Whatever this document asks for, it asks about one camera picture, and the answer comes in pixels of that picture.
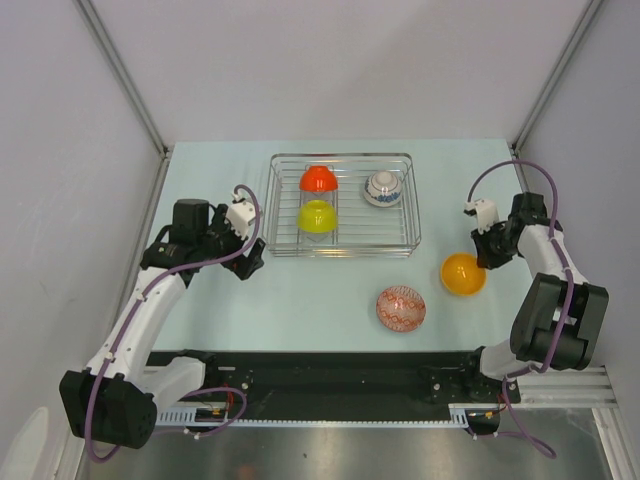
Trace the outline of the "yellow-green bowl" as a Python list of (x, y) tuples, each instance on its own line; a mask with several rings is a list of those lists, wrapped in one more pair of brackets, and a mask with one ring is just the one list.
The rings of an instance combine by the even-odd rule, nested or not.
[(297, 226), (311, 234), (325, 234), (338, 226), (335, 208), (324, 200), (310, 200), (304, 203), (298, 212)]

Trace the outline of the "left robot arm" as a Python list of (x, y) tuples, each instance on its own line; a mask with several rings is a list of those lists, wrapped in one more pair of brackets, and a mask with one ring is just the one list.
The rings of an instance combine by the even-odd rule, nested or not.
[(204, 267), (220, 265), (247, 280), (264, 261), (260, 207), (244, 185), (229, 204), (175, 202), (169, 224), (143, 253), (134, 289), (112, 331), (80, 371), (68, 370), (59, 393), (71, 433), (95, 442), (139, 449), (159, 414), (193, 393), (207, 400), (221, 376), (194, 354), (178, 356), (154, 374), (144, 370), (169, 313)]

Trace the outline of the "blue white patterned bowl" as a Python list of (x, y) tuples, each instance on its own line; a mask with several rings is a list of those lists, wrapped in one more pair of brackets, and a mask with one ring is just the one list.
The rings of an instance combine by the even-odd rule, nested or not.
[(395, 206), (401, 201), (403, 183), (399, 176), (389, 170), (371, 174), (364, 183), (363, 196), (371, 205), (381, 208)]

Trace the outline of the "red-orange bowl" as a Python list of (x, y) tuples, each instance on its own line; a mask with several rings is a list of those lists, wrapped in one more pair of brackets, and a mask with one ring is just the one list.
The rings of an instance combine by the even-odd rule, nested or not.
[(311, 165), (302, 174), (299, 189), (311, 193), (325, 193), (338, 189), (338, 180), (326, 165)]

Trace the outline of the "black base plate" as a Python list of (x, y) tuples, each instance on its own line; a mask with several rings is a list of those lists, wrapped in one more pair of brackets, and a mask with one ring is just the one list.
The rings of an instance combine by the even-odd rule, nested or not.
[(479, 352), (213, 353), (184, 351), (205, 361), (196, 395), (176, 407), (204, 405), (227, 414), (221, 426), (184, 428), (203, 437), (242, 417), (250, 420), (444, 420), (463, 409), (468, 424), (495, 429), (516, 386), (479, 372)]

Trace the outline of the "wire dish rack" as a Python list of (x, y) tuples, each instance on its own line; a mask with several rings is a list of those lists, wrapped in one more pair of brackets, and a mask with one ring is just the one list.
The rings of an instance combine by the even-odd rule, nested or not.
[[(323, 234), (297, 225), (299, 209), (313, 198), (300, 190), (299, 181), (314, 166), (326, 166), (338, 184), (336, 191), (318, 196), (337, 214), (337, 228)], [(365, 197), (367, 179), (380, 171), (399, 180), (399, 197), (389, 206), (375, 206)], [(262, 236), (280, 257), (403, 257), (421, 241), (413, 159), (407, 153), (275, 154), (263, 211)]]

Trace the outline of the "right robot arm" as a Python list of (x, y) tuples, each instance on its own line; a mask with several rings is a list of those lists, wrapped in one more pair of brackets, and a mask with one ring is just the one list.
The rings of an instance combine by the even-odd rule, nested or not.
[(579, 272), (544, 198), (534, 193), (515, 195), (504, 221), (490, 200), (468, 201), (464, 213), (476, 220), (471, 238), (477, 266), (494, 270), (520, 257), (532, 283), (509, 338), (483, 348), (479, 366), (461, 376), (463, 393), (473, 401), (484, 401), (496, 391), (497, 380), (549, 369), (585, 369), (595, 351), (609, 293)]

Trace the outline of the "aluminium frame rail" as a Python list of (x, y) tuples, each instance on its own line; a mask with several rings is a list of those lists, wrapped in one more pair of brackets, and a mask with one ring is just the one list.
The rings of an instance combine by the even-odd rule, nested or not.
[(582, 371), (549, 370), (518, 379), (517, 408), (615, 408), (617, 400), (604, 367)]

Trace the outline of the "orange-yellow bowl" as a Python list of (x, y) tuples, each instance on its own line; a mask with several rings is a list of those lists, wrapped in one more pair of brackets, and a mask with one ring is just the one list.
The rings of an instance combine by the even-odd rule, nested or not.
[(458, 296), (473, 296), (486, 285), (487, 274), (470, 253), (454, 253), (440, 267), (440, 279), (444, 287)]

